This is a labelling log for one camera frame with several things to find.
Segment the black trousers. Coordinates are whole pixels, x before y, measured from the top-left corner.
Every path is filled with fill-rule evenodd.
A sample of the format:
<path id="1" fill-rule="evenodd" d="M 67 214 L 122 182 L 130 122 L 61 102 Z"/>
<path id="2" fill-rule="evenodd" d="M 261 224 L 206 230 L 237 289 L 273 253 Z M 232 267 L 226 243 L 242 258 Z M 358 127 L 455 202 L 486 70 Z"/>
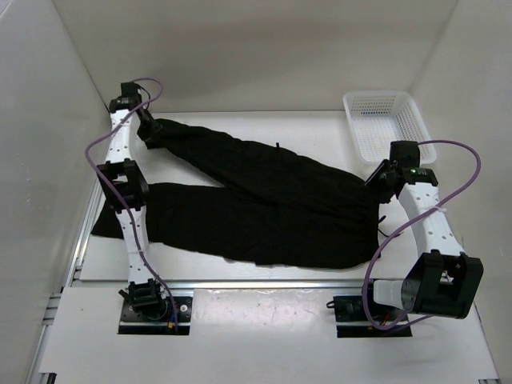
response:
<path id="1" fill-rule="evenodd" d="M 261 266 L 349 269 L 374 256 L 379 203 L 358 176 L 280 146 L 158 122 L 161 149 L 217 185 L 150 185 L 151 242 Z"/>

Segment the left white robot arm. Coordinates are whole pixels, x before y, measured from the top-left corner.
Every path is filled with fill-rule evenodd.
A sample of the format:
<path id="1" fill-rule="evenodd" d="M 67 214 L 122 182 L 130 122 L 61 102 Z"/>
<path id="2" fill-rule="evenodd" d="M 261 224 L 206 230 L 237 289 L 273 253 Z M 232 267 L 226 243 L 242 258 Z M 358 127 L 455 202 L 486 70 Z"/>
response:
<path id="1" fill-rule="evenodd" d="M 119 224 L 126 244 L 129 263 L 128 283 L 145 284 L 154 278 L 147 267 L 149 239 L 146 228 L 146 204 L 149 186 L 132 158 L 130 145 L 138 128 L 136 114 L 127 109 L 110 114 L 112 131 L 106 160 L 98 165 L 108 207 L 114 210 L 114 222 Z"/>

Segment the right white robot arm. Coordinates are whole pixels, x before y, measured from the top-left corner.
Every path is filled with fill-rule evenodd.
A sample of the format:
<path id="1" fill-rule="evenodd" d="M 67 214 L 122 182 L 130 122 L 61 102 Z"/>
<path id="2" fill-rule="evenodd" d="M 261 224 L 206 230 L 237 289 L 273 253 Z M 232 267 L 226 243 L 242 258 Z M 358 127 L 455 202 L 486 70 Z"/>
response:
<path id="1" fill-rule="evenodd" d="M 474 153 L 476 167 L 471 178 L 445 198 L 439 197 L 438 180 L 431 169 L 420 166 L 420 143 L 395 141 L 390 155 L 366 180 L 378 202 L 386 204 L 396 198 L 408 220 L 392 232 L 377 248 L 384 248 L 406 229 L 411 229 L 418 259 L 404 279 L 372 279 L 367 271 L 359 300 L 360 312 L 379 330 L 380 318 L 388 307 L 402 316 L 423 314 L 426 317 L 464 319 L 470 312 L 483 276 L 479 258 L 464 251 L 450 228 L 444 205 L 466 190 L 480 173 L 482 162 Z"/>

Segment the white plastic basket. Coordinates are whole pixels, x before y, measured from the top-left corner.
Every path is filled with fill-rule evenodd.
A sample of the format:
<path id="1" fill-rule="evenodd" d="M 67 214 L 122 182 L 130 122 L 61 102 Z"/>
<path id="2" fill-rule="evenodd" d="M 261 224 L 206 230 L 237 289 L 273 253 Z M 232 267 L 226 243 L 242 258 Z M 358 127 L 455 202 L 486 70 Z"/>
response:
<path id="1" fill-rule="evenodd" d="M 392 142 L 430 140 L 419 109 L 407 92 L 353 91 L 342 101 L 357 154 L 368 166 L 387 158 Z"/>

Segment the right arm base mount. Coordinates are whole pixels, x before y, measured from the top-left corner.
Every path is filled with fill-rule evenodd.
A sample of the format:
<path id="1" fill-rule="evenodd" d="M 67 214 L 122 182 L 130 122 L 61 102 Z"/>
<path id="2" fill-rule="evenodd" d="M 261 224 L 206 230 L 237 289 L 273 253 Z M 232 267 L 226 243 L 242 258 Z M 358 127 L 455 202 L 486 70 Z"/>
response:
<path id="1" fill-rule="evenodd" d="M 399 324 L 398 330 L 378 330 L 367 320 L 363 309 L 362 297 L 354 295 L 333 296 L 326 308 L 334 311 L 337 338 L 407 338 L 412 336 L 408 317 Z M 373 320 L 381 326 L 391 324 L 400 315 L 400 310 L 369 301 Z"/>

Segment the aluminium rail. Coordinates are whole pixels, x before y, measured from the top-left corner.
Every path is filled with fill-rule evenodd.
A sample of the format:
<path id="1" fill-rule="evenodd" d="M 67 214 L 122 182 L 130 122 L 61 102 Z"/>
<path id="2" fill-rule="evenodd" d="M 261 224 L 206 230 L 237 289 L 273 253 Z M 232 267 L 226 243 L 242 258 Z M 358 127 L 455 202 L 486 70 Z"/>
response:
<path id="1" fill-rule="evenodd" d="M 331 289 L 362 288 L 362 279 L 327 280 L 167 280 L 172 290 L 280 290 L 280 289 Z"/>

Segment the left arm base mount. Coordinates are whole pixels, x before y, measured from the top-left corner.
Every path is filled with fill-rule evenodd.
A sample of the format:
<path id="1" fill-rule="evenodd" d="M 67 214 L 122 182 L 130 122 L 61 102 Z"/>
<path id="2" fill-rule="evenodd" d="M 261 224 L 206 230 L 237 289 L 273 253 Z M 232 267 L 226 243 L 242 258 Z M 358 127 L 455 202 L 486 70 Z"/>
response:
<path id="1" fill-rule="evenodd" d="M 170 299 L 160 282 L 131 282 L 120 290 L 122 307 L 118 334 L 187 336 L 193 312 L 194 295 L 191 291 L 179 293 Z"/>

